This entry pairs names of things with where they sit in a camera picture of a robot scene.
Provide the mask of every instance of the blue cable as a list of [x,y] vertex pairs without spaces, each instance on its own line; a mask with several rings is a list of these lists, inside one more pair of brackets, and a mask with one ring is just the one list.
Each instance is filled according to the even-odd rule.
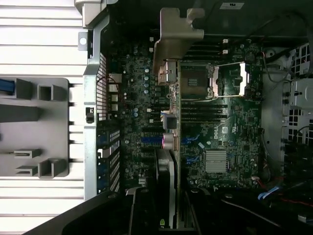
[[267,192],[262,192],[262,193],[259,194],[258,199],[259,200],[261,200],[261,198],[265,199],[267,196],[269,196],[271,193],[275,192],[278,189],[279,189],[279,187],[275,186],[274,188],[272,188],[271,190],[269,190]]

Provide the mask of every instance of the white slatted surface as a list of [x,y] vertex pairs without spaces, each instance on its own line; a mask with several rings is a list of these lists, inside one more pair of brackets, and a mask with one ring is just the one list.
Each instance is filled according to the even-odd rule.
[[0,235],[22,234],[84,200],[82,17],[74,0],[0,0],[0,75],[59,76],[70,89],[70,173],[64,178],[0,177]]

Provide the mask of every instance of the motherboard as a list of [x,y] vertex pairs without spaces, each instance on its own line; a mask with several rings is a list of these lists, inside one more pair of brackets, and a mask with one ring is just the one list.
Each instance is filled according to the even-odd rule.
[[[180,143],[175,152],[179,178],[191,187],[257,187],[251,177],[260,170],[261,51],[247,42],[222,61],[179,61],[178,80],[169,86],[158,85],[147,45],[128,45],[113,54],[110,71],[122,74],[120,82],[113,81],[118,85],[113,115],[121,130],[121,188],[146,185],[154,151],[169,132]],[[177,118],[175,129],[163,128],[166,115]]]

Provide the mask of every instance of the metal bracket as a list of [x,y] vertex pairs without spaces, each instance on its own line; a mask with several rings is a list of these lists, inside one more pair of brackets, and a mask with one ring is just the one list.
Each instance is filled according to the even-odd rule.
[[107,8],[107,5],[117,2],[118,0],[74,0],[76,9],[83,16],[83,28],[90,29],[91,22]]
[[157,75],[167,59],[182,59],[191,45],[204,37],[203,29],[194,29],[192,22],[204,17],[204,9],[187,10],[187,18],[181,18],[178,8],[162,8],[160,11],[160,39],[155,43],[153,71]]
[[88,32],[78,32],[78,50],[88,50]]

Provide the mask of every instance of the red cable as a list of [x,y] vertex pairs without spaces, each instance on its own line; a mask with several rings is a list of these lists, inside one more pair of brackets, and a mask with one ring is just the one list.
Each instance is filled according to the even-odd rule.
[[306,203],[306,202],[293,201],[293,200],[285,199],[285,198],[281,198],[281,200],[284,201],[284,202],[290,202],[290,203],[295,203],[295,204],[302,204],[302,205],[305,205],[305,206],[313,207],[312,204],[309,204],[309,203]]

